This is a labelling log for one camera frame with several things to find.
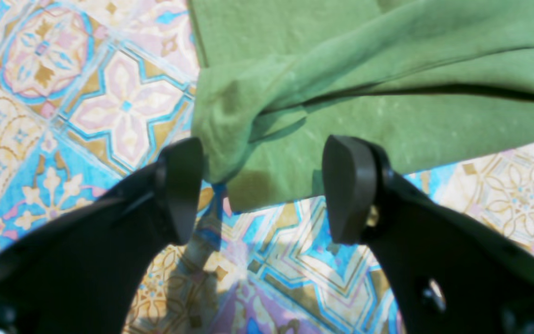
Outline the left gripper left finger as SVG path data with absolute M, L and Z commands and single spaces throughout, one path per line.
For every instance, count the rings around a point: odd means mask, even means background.
M 190 137 L 90 205 L 0 252 L 0 334 L 120 334 L 155 256 L 185 245 L 201 194 L 203 148 Z

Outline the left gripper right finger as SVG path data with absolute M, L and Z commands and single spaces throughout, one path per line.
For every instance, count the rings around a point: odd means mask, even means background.
M 333 242 L 365 245 L 409 334 L 534 334 L 534 256 L 437 205 L 385 150 L 330 135 L 322 157 Z

